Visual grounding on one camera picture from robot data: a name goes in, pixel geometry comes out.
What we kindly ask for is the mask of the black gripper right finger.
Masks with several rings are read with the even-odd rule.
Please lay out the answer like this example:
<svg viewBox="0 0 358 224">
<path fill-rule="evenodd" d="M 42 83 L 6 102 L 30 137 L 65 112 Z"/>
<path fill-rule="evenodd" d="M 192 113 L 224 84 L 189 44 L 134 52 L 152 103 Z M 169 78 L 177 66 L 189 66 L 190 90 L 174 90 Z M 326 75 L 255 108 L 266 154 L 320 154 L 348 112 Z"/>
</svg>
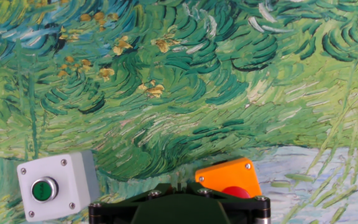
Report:
<svg viewBox="0 0 358 224">
<path fill-rule="evenodd" d="M 178 186 L 178 222 L 187 224 L 255 224 L 271 222 L 270 199 L 216 191 L 199 183 Z"/>
</svg>

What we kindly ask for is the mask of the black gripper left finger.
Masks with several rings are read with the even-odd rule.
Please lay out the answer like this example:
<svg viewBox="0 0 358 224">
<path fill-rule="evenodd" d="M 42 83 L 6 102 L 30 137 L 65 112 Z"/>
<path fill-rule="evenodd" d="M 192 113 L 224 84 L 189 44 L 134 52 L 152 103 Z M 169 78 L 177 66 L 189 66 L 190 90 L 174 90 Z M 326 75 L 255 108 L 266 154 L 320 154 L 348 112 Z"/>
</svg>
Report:
<svg viewBox="0 0 358 224">
<path fill-rule="evenodd" d="M 118 203 L 93 202 L 88 206 L 89 224 L 114 223 L 117 216 L 133 215 L 144 202 L 177 193 L 179 184 L 158 184 L 154 189 Z"/>
</svg>

